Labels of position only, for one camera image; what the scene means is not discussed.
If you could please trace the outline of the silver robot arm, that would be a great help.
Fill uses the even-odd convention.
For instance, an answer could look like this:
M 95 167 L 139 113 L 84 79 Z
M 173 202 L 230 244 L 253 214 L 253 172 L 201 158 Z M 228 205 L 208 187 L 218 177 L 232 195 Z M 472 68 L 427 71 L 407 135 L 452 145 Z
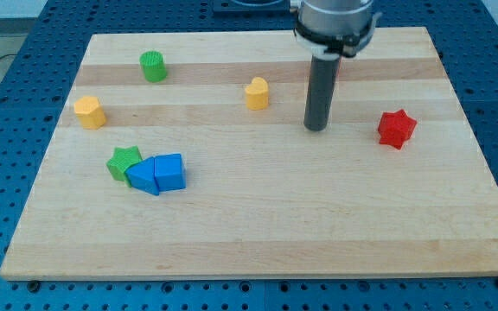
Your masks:
M 374 36 L 381 12 L 374 0 L 301 0 L 296 42 L 320 60 L 354 58 Z

